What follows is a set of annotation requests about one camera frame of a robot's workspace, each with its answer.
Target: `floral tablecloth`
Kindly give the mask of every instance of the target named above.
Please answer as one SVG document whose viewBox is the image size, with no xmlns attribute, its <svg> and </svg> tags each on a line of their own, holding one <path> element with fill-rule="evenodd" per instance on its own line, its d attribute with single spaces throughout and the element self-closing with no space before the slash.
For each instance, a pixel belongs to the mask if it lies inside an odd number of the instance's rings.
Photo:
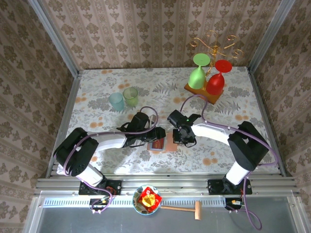
<svg viewBox="0 0 311 233">
<path fill-rule="evenodd" d="M 173 129 L 166 120 L 182 102 L 192 95 L 184 89 L 193 68 L 148 68 L 85 70 L 72 111 L 68 134 L 76 127 L 86 131 L 114 131 L 116 127 L 131 121 L 143 106 L 154 107 L 159 114 L 159 126 L 167 132 Z M 213 122 L 237 126 L 244 120 L 255 125 L 269 142 L 261 113 L 245 67 L 234 67 L 224 75 L 225 88 L 215 105 L 209 104 L 205 118 Z M 123 92 L 129 86 L 138 90 L 138 105 L 116 112 L 109 104 L 113 92 Z M 204 101 L 192 98 L 187 102 L 183 114 L 200 114 Z M 144 111 L 151 115 L 151 110 Z M 263 162 L 274 161 L 267 154 Z M 151 152 L 147 145 L 137 148 L 109 149 L 92 157 L 91 164 L 104 174 L 130 173 L 176 173 L 203 172 L 226 173 L 234 157 L 229 146 L 208 138 L 197 138 L 193 148 L 178 146 L 177 152 Z M 260 167 L 256 172 L 279 173 L 277 167 Z"/>
</svg>

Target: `toy hammer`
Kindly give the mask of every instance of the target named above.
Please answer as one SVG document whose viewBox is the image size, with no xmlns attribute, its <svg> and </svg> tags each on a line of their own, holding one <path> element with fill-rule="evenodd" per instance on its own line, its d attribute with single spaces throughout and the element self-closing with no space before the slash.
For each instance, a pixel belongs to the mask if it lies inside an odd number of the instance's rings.
<svg viewBox="0 0 311 233">
<path fill-rule="evenodd" d="M 191 212 L 194 212 L 194 219 L 195 220 L 201 220 L 202 204 L 200 201 L 195 202 L 195 208 L 194 209 L 173 207 L 173 206 L 164 206 L 164 205 L 161 205 L 161 209 L 191 211 Z"/>
</svg>

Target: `bowl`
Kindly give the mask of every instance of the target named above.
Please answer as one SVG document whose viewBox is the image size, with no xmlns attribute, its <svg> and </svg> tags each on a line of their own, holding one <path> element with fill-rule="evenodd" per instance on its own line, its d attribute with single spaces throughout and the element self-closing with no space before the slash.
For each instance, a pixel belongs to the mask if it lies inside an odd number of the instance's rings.
<svg viewBox="0 0 311 233">
<path fill-rule="evenodd" d="M 133 195 L 133 207 L 134 209 L 136 210 L 137 213 L 141 214 L 141 215 L 151 215 L 153 214 L 155 211 L 157 211 L 157 209 L 160 207 L 160 205 L 154 209 L 152 212 L 148 212 L 146 210 L 146 208 L 140 204 L 138 202 L 139 198 L 140 198 L 140 195 L 141 193 L 147 188 L 147 187 L 150 187 L 152 189 L 152 191 L 154 191 L 154 193 L 158 194 L 160 196 L 160 192 L 157 190 L 156 187 L 153 187 L 152 185 L 148 185 L 148 184 L 145 184 L 141 187 L 139 187 L 138 189 L 136 189 L 136 191 L 134 192 L 134 195 Z"/>
</svg>

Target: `patterned wallpaper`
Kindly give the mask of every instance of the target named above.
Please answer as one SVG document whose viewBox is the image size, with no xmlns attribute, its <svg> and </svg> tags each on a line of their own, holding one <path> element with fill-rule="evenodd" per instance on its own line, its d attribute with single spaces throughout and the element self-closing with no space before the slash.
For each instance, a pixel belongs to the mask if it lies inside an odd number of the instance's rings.
<svg viewBox="0 0 311 233">
<path fill-rule="evenodd" d="M 0 233 L 21 232 L 72 76 L 35 12 L 0 0 Z"/>
<path fill-rule="evenodd" d="M 311 1 L 296 0 L 255 76 L 311 219 Z"/>
<path fill-rule="evenodd" d="M 247 66 L 280 0 L 40 0 L 79 69 L 189 67 L 191 38 L 205 32 L 239 39 L 227 54 L 242 49 L 245 57 L 231 60 Z"/>
</svg>

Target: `food package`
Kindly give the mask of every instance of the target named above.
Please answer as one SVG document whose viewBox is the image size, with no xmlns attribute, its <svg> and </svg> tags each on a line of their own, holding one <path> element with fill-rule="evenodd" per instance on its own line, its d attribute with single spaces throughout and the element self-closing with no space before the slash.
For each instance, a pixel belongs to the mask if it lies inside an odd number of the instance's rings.
<svg viewBox="0 0 311 233">
<path fill-rule="evenodd" d="M 161 203 L 162 197 L 156 194 L 150 187 L 147 187 L 140 195 L 139 203 L 151 213 Z"/>
</svg>

